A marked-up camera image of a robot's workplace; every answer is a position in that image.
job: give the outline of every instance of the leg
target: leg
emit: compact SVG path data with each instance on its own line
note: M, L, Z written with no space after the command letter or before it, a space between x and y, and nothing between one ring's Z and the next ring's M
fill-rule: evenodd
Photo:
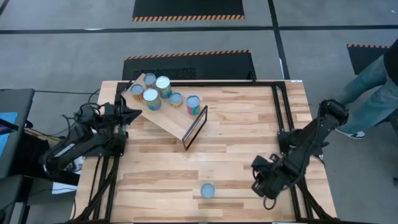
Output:
M342 93L336 98L336 101L342 105L352 103L362 93L376 86L385 84L387 77L384 66L384 57L380 56L372 64L367 66L354 80L344 87Z
M365 103L349 114L348 122L338 129L353 134L374 126L398 108L398 86L387 77L386 84Z

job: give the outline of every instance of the blue can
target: blue can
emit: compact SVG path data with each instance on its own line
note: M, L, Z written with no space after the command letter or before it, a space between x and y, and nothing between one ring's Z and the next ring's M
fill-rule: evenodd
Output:
M165 76L161 76L159 78L156 79L156 88L159 91L159 95L161 98L163 99L169 99L172 92L172 86L170 85L170 79L165 77Z
M144 92L144 100L147 102L148 108L150 110L159 110L162 106L162 102L159 98L159 94L154 88L149 88Z

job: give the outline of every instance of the can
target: can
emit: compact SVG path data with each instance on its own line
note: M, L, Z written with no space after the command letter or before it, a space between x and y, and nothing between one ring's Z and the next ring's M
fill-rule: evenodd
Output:
M159 110L162 106L162 102L159 98L159 94L154 88L149 88L144 92L144 100L147 102L148 108L150 110Z
M159 95L163 99L168 99L170 98L170 95L172 94L172 87L170 85L170 79L161 76L156 79L156 88L159 91Z
M179 107L182 104L182 95L179 93L173 93L170 96L170 103L173 107Z
M198 115L200 113L200 99L198 96L188 96L187 109L190 115Z
M134 84L132 87L131 87L131 89L130 89L130 91L131 91L131 93L132 93L132 95L133 95L133 97L136 99L136 100L143 100L144 99L144 97L143 97L143 93L144 93L144 87L142 87L142 85L140 85L140 84Z
M147 88L155 88L156 76L153 73L148 73L144 76L144 84Z

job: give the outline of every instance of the floor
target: floor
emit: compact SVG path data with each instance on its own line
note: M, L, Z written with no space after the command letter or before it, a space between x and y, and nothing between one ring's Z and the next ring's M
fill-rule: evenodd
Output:
M0 88L91 93L103 80L121 79L127 56L248 49L259 79L289 75L303 80L310 104L317 105L354 78L346 44L390 45L398 37L397 26L375 29L398 25L396 0L273 0L281 27L278 44L274 31L265 28L273 23L272 11L263 0L243 0L243 21L139 23L131 22L134 0L0 0L0 5L3 1L8 4L0 15ZM134 32L134 28L221 26L262 30ZM308 26L322 27L309 30ZM66 29L113 31L67 34ZM10 34L10 30L43 32ZM282 73L280 62L289 70ZM87 94L36 93L29 120L44 133L56 133L67 125L60 115L71 115L87 99ZM311 106L313 115L316 110ZM398 168L398 142L391 125L370 129L362 141L338 133L331 133L328 140L326 171L338 217L396 223L398 189L392 176ZM39 180L35 184L36 189L49 186ZM32 206L28 223L68 220L73 194L37 198L31 202L46 204Z

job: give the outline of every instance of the wooden table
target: wooden table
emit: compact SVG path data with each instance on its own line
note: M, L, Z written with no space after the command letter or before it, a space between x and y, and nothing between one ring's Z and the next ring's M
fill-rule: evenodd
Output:
M117 84L103 82L99 104L113 103ZM286 87L294 125L303 128L312 120L303 83L286 81ZM127 127L129 139L120 159L111 221L294 221L289 190L280 194L270 211L264 209L262 199L251 190L254 182L251 162L257 155L269 158L279 151L271 88L173 87L173 90L198 95L202 105L208 105L208 121L188 151L184 151L175 137L142 116ZM281 94L279 100L285 114ZM88 204L96 161L97 158L87 158L83 165L76 193L76 214ZM308 189L319 204L335 216L326 173L316 159L311 159L306 178ZM214 198L201 197L200 189L205 183L214 184ZM107 196L105 193L100 217L104 217ZM305 217L302 200L300 204Z

